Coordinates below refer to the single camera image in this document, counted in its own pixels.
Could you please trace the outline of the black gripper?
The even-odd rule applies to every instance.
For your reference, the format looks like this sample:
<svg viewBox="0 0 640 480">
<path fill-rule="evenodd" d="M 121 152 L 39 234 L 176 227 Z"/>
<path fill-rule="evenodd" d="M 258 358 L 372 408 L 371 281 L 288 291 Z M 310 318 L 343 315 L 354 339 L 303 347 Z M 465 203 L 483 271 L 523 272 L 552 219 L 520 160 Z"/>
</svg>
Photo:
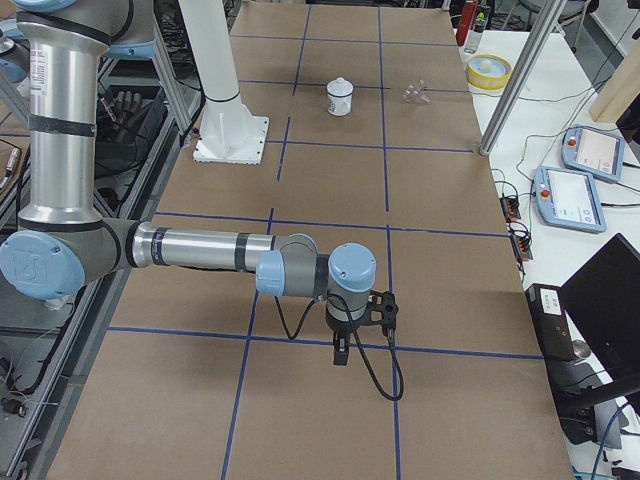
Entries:
<svg viewBox="0 0 640 480">
<path fill-rule="evenodd" d="M 346 366 L 349 359 L 349 343 L 353 328 L 349 321 L 327 315 L 327 325 L 333 332 L 333 364 Z"/>
</svg>

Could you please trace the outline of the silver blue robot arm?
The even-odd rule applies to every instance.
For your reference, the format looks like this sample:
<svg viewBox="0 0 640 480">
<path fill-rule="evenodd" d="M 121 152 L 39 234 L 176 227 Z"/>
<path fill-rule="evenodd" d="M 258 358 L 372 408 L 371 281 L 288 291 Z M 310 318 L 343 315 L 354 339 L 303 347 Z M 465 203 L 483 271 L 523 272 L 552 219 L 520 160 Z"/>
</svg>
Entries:
<svg viewBox="0 0 640 480">
<path fill-rule="evenodd" d="M 149 1 L 20 1 L 30 44 L 30 200 L 1 246 L 1 270 L 22 294 L 52 300 L 112 272 L 149 265 L 248 272 L 274 297 L 324 302 L 343 365 L 371 321 L 376 261 L 347 243 L 323 255 L 308 236 L 160 228 L 106 219 L 94 207 L 98 63 L 112 47 L 152 44 Z"/>
</svg>

